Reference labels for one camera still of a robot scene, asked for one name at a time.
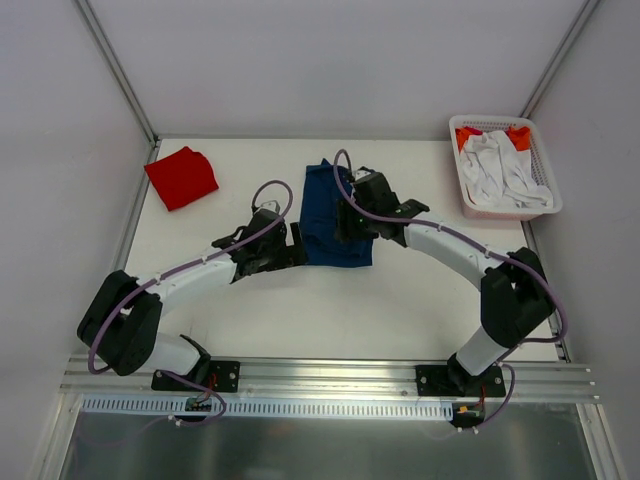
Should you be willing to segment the blue t shirt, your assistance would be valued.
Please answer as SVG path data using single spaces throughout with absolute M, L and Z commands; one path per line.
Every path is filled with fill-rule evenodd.
M 312 266 L 360 268 L 373 265 L 372 240 L 341 243 L 335 238 L 337 202 L 342 199 L 327 159 L 307 165 L 299 229 Z

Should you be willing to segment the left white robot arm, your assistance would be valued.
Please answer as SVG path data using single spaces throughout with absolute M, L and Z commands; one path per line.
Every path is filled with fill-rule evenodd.
M 206 349 L 185 334 L 160 333 L 161 318 L 216 288 L 306 262 L 298 223 L 286 224 L 274 211 L 257 208 L 248 224 L 213 241 L 196 259 L 146 276 L 123 270 L 109 274 L 77 336 L 94 359 L 119 376 L 153 370 L 155 390 L 220 387 L 221 370 Z

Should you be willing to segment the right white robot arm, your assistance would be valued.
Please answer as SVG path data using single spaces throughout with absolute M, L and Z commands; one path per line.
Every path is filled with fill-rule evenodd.
M 480 295 L 480 325 L 447 361 L 440 395 L 477 396 L 484 376 L 556 310 L 538 256 L 497 250 L 449 225 L 414 199 L 402 202 L 386 177 L 367 168 L 338 175 L 336 236 L 382 238 L 423 253 L 469 281 Z

